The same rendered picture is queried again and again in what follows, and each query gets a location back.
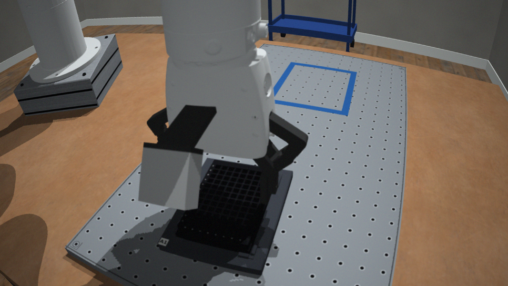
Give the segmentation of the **blue tape outline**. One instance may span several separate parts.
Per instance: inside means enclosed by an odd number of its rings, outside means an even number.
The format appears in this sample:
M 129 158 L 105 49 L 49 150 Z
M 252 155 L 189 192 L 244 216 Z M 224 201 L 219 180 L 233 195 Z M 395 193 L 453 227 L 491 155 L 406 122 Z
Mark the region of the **blue tape outline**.
M 349 79 L 349 83 L 348 83 L 348 88 L 347 88 L 346 95 L 345 95 L 344 104 L 342 106 L 342 111 L 328 109 L 328 108 L 322 108 L 322 107 L 316 107 L 316 106 L 311 106 L 311 105 L 305 105 L 305 104 L 299 104 L 299 103 L 293 103 L 293 102 L 279 101 L 279 100 L 275 100 L 276 104 L 282 104 L 282 105 L 288 105 L 288 106 L 293 106 L 293 107 L 300 107 L 300 108 L 306 108 L 306 109 L 311 109 L 311 110 L 330 112 L 330 113 L 335 113 L 335 114 L 340 114 L 340 115 L 346 115 L 346 116 L 348 116 L 349 108 L 350 108 L 350 103 L 351 103 L 351 99 L 352 99 L 352 94 L 353 94 L 353 89 L 354 89 L 354 84 L 355 84 L 355 80 L 356 80 L 356 73 L 357 72 L 347 71 L 347 70 L 341 70 L 341 69 L 335 69 L 335 68 L 329 68 L 329 67 L 323 67 L 323 66 L 320 66 L 320 65 L 310 65 L 310 64 L 291 62 L 288 65 L 287 69 L 284 71 L 284 73 L 281 76 L 281 78 L 278 80 L 278 82 L 274 86 L 274 96 L 276 96 L 277 92 L 279 91 L 279 89 L 281 88 L 281 86 L 283 85 L 283 83 L 285 82 L 286 78 L 288 77 L 288 75 L 290 74 L 291 70 L 293 69 L 293 67 L 295 65 L 303 65 L 303 66 L 307 66 L 307 67 L 314 67 L 314 68 L 320 68 L 320 69 L 326 69 L 326 70 L 333 70 L 333 71 L 338 71 L 338 72 L 346 72 L 346 73 L 351 74 L 350 75 L 350 79 Z

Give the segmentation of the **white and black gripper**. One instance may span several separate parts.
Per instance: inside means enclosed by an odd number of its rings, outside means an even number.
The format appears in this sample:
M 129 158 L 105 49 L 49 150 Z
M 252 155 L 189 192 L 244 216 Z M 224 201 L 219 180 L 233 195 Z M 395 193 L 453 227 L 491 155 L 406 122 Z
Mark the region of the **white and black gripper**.
M 195 148 L 242 159 L 262 169 L 260 202 L 268 204 L 278 188 L 278 172 L 293 163 L 308 135 L 276 115 L 274 84 L 264 49 L 254 44 L 239 58 L 219 63 L 167 60 L 166 108 L 148 127 L 159 140 L 185 105 L 216 107 L 216 115 Z M 271 134 L 270 134 L 271 133 Z M 288 143 L 278 150 L 269 136 Z

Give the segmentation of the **grey perforated breadboard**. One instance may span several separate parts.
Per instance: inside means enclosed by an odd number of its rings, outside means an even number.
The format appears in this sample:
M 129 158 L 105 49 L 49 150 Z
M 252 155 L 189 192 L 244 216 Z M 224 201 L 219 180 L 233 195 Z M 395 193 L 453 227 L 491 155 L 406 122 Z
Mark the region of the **grey perforated breadboard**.
M 124 286 L 392 286 L 407 151 L 406 67 L 263 44 L 274 86 L 291 62 L 356 73 L 348 116 L 275 104 L 308 135 L 262 275 L 163 252 L 177 209 L 138 201 L 140 163 L 65 246 Z M 274 97 L 342 111 L 349 73 L 295 65 Z

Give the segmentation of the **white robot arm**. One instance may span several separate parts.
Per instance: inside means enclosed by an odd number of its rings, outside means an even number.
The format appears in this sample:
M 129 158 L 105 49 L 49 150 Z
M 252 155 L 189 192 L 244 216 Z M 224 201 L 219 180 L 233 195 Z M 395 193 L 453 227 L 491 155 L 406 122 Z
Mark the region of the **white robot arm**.
M 17 0 L 38 58 L 34 82 L 57 82 L 91 64 L 98 39 L 84 37 L 74 0 Z M 244 56 L 267 38 L 261 0 L 160 0 L 167 54 L 219 63 Z M 216 107 L 185 105 L 157 143 L 143 144 L 138 201 L 180 210 L 198 208 L 203 150 L 195 148 Z

